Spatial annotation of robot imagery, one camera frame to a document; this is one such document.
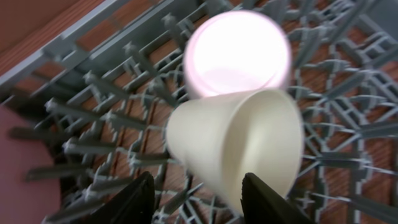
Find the upside-down cup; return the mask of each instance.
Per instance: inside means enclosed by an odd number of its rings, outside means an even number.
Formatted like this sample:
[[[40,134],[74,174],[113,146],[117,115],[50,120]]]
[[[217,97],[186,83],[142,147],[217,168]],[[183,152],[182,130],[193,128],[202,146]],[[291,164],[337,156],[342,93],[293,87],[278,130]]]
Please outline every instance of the upside-down cup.
[[[229,11],[203,23],[185,47],[191,99],[262,88],[285,90],[292,56],[280,26],[254,11]]]
[[[301,163],[303,127],[284,91],[246,91],[183,103],[169,119],[166,140],[171,155],[243,213],[245,173],[287,196]]]

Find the pink object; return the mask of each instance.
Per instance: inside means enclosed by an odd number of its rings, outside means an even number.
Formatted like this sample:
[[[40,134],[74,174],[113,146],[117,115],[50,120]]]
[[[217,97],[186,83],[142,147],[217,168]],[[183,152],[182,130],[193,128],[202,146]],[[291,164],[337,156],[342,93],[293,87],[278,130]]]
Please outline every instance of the pink object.
[[[286,89],[290,44],[272,19],[253,11],[212,17],[192,35],[183,64],[190,98],[261,88]]]
[[[29,169],[53,162],[41,142],[9,138],[15,126],[27,124],[0,106],[0,223],[38,224],[59,210],[60,185],[58,180],[24,181]]]

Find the gray dish rack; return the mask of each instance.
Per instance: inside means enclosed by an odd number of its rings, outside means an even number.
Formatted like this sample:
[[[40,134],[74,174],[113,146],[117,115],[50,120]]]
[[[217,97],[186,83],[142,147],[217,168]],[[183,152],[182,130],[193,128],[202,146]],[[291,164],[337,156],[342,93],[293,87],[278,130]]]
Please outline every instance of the gray dish rack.
[[[205,15],[211,17],[238,9],[264,13],[279,24],[287,21],[300,24],[287,33],[292,45],[299,45],[289,93],[302,109],[307,134],[303,167],[298,177],[312,173],[312,187],[303,189],[297,182],[289,201],[315,222],[321,222],[322,213],[330,204],[342,202],[347,205],[346,223],[361,223],[362,214],[398,223],[398,159],[391,170],[376,167],[365,145],[367,139],[396,141],[398,134],[398,86],[380,70],[398,56],[398,43],[394,34],[390,36],[382,29],[385,24],[377,23],[378,18],[372,19],[373,10],[385,1],[328,1],[323,9],[315,7],[315,0],[273,0],[261,7],[255,6],[255,0],[244,0],[237,6],[224,0],[153,1],[150,9],[92,51],[87,52],[75,43],[127,2],[102,2],[0,77],[2,104],[35,124],[32,129],[17,129],[15,138],[43,139],[53,153],[62,149],[62,156],[66,158],[53,167],[30,170],[28,180],[72,178],[75,185],[75,190],[64,195],[62,208],[45,217],[44,223],[77,222],[102,206],[108,195],[130,183],[137,170],[149,166],[158,167],[154,174],[157,197],[154,223],[215,223],[216,215],[221,213],[229,214],[225,223],[240,222],[241,217],[215,195],[210,199],[195,195],[203,184],[193,184],[193,176],[187,170],[182,190],[164,189],[167,164],[178,164],[170,158],[164,142],[162,152],[142,152],[148,130],[164,134],[164,126],[149,122],[151,105],[174,108],[188,100],[183,85],[182,54],[195,30],[194,22]],[[360,29],[368,38],[359,44],[353,42],[347,37],[352,28]],[[147,56],[169,40],[176,43],[177,49],[155,65],[151,64]],[[312,59],[322,46],[326,46],[327,58],[314,62]],[[57,63],[64,70],[29,96],[14,88],[19,80],[37,76],[34,70],[47,62]],[[309,75],[308,70],[322,71],[326,76],[322,91],[307,85],[309,78],[316,78]],[[123,87],[115,85],[113,82],[125,73],[131,76],[130,80]],[[91,97],[98,105],[93,110],[82,108],[81,104]],[[142,117],[129,116],[130,100],[140,102]],[[379,107],[387,109],[369,121],[367,115]],[[90,128],[82,131],[88,124]],[[58,132],[48,131],[53,125]],[[100,141],[104,126],[113,133],[111,142]],[[129,147],[117,145],[123,129],[135,129],[139,133]],[[331,147],[334,136],[341,133],[349,137]],[[398,157],[396,145],[394,153],[394,157]],[[126,157],[123,162],[129,166],[130,177],[112,175],[117,154]],[[107,159],[94,169],[92,165],[98,155],[106,155]],[[347,171],[346,195],[330,193],[325,177],[328,167]],[[362,194],[362,186],[375,173],[394,178],[390,205]],[[194,204],[205,207],[205,218],[200,214],[203,210],[199,211]]]

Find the red surface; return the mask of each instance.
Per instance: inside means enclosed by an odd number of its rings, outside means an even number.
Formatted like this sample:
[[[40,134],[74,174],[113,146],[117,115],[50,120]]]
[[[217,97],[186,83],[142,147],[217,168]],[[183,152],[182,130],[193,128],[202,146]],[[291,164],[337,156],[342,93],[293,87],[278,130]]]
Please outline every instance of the red surface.
[[[27,124],[0,106],[0,223],[38,224],[60,208],[59,181],[24,181],[29,169],[53,162],[41,142],[9,138],[14,126]]]

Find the dish rack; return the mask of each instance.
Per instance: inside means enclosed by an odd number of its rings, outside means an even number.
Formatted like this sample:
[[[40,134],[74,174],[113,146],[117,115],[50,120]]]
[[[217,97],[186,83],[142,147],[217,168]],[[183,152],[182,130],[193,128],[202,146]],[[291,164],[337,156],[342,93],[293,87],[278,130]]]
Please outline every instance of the dish rack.
[[[241,221],[169,156],[164,140],[168,116],[189,100],[187,40],[207,18],[239,9],[273,18],[292,44],[288,91],[307,136],[288,201],[317,223],[398,222],[398,44],[367,15],[376,1],[152,1],[93,50],[79,46],[127,2],[102,2],[0,77],[2,104],[35,124],[14,137],[44,140],[55,160],[28,180],[61,178],[62,208],[44,223],[74,223],[144,170],[155,177],[154,223]],[[152,63],[165,45],[174,49]],[[46,63],[63,69],[45,78],[37,69]],[[27,95],[15,87],[27,77],[45,83]]]

